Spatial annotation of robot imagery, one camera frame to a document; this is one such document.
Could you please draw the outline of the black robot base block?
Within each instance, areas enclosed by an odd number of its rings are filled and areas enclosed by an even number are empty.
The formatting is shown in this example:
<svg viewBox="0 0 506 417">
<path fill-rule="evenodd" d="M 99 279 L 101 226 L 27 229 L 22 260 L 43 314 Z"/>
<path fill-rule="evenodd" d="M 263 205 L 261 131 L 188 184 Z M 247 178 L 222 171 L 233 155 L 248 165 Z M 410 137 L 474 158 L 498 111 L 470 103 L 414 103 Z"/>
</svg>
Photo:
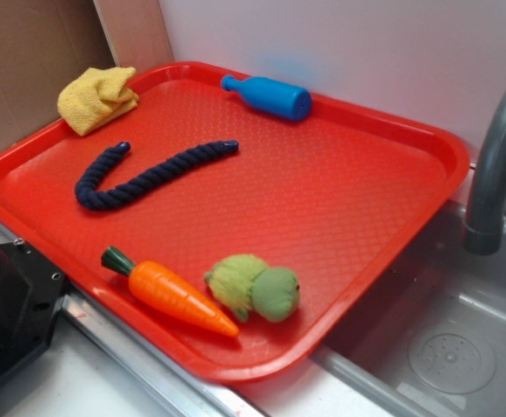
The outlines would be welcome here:
<svg viewBox="0 0 506 417">
<path fill-rule="evenodd" d="M 28 242 L 0 244 L 0 386 L 50 347 L 64 279 Z"/>
</svg>

